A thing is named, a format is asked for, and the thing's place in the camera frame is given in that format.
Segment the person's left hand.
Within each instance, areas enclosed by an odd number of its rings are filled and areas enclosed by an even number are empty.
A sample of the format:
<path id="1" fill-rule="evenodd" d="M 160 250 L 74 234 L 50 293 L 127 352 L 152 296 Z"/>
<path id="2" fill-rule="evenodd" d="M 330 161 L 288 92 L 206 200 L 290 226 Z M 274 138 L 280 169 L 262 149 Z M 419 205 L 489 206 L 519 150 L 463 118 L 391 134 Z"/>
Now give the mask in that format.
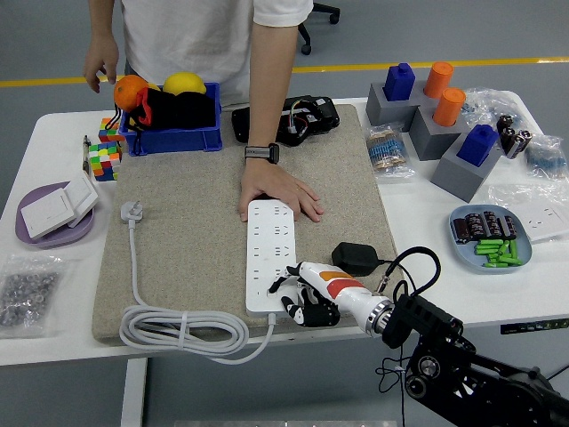
<path id="1" fill-rule="evenodd" d="M 248 205 L 257 197 L 266 195 L 280 200 L 293 210 L 295 220 L 304 213 L 312 222 L 320 222 L 324 209 L 320 197 L 304 181 L 289 174 L 280 165 L 260 158 L 245 160 L 241 178 L 241 196 L 238 212 L 242 222 L 248 221 Z"/>

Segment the person's right hand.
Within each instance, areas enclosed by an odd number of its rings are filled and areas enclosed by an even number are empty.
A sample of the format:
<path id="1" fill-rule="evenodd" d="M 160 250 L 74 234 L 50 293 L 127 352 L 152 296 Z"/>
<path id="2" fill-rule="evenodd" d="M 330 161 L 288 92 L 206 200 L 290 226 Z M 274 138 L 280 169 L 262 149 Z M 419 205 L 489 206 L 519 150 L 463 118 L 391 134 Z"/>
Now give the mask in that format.
<path id="1" fill-rule="evenodd" d="M 119 59 L 118 46 L 111 33 L 93 33 L 84 59 L 83 75 L 90 89 L 100 92 L 100 76 L 114 85 Z"/>

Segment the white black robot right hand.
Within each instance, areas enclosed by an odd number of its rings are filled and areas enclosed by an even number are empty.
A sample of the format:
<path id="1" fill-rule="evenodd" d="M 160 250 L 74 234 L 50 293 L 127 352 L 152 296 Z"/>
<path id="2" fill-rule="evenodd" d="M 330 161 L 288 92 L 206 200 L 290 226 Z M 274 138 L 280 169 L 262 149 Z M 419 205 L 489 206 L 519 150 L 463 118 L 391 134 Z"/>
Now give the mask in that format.
<path id="1" fill-rule="evenodd" d="M 392 309 L 389 298 L 374 294 L 344 270 L 328 264 L 301 262 L 285 268 L 268 289 L 275 294 L 289 278 L 297 279 L 301 303 L 281 297 L 284 310 L 299 326 L 335 326 L 348 313 L 367 334 L 379 333 L 381 316 Z"/>

